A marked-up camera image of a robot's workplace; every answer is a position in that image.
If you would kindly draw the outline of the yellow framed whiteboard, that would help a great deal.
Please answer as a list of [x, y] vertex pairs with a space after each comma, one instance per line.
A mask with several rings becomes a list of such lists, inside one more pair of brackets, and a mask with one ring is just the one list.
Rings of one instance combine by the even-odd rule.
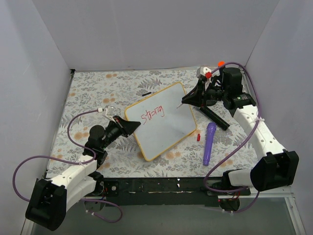
[[141, 123], [134, 137], [146, 161], [154, 160], [196, 130], [190, 105], [179, 106], [185, 95], [183, 84], [176, 82], [125, 109], [127, 120]]

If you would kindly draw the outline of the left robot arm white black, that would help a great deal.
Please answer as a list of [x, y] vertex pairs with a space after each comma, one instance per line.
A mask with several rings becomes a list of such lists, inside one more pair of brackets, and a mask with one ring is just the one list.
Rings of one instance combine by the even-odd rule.
[[97, 172], [108, 155], [105, 149], [118, 137], [130, 136], [139, 126], [139, 121], [114, 116], [106, 128], [101, 125], [91, 127], [78, 164], [35, 184], [25, 217], [54, 231], [63, 222], [66, 212], [83, 197], [110, 193], [103, 175]]

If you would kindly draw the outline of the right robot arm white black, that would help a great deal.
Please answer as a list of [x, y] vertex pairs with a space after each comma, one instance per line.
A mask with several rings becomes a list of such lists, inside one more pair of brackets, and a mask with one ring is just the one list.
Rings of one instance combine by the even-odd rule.
[[288, 151], [271, 133], [260, 108], [253, 97], [243, 91], [242, 78], [248, 75], [238, 63], [229, 62], [211, 70], [200, 67], [198, 82], [181, 102], [206, 110], [217, 101], [222, 101], [231, 116], [240, 124], [247, 139], [237, 149], [251, 142], [258, 163], [252, 169], [235, 169], [223, 173], [220, 183], [209, 186], [208, 177], [204, 186], [214, 192], [231, 195], [249, 187], [257, 191], [290, 186], [293, 184], [299, 157], [295, 151]]

